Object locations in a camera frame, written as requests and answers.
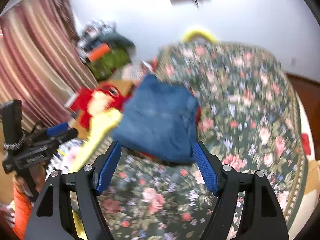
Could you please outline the orange left sleeve forearm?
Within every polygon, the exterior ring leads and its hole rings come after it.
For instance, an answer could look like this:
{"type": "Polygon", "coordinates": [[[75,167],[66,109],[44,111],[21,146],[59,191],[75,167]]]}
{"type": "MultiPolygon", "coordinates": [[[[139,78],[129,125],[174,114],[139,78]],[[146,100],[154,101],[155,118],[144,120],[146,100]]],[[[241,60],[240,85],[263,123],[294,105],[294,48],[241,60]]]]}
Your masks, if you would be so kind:
{"type": "Polygon", "coordinates": [[[19,239],[24,239],[33,206],[28,197],[24,193],[21,193],[16,185],[13,186],[13,197],[15,204],[15,225],[13,231],[19,239]]]}

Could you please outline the left hand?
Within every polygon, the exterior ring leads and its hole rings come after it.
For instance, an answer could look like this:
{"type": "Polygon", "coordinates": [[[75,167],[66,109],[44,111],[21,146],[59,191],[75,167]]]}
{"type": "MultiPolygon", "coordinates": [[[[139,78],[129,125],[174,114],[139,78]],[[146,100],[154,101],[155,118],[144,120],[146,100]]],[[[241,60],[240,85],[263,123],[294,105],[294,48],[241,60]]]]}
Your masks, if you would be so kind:
{"type": "MultiPolygon", "coordinates": [[[[40,193],[42,187],[46,181],[46,162],[41,162],[29,169],[33,182],[35,183],[35,189],[40,193]]],[[[13,184],[16,189],[23,194],[31,194],[27,182],[20,176],[15,175],[13,178],[13,184]]]]}

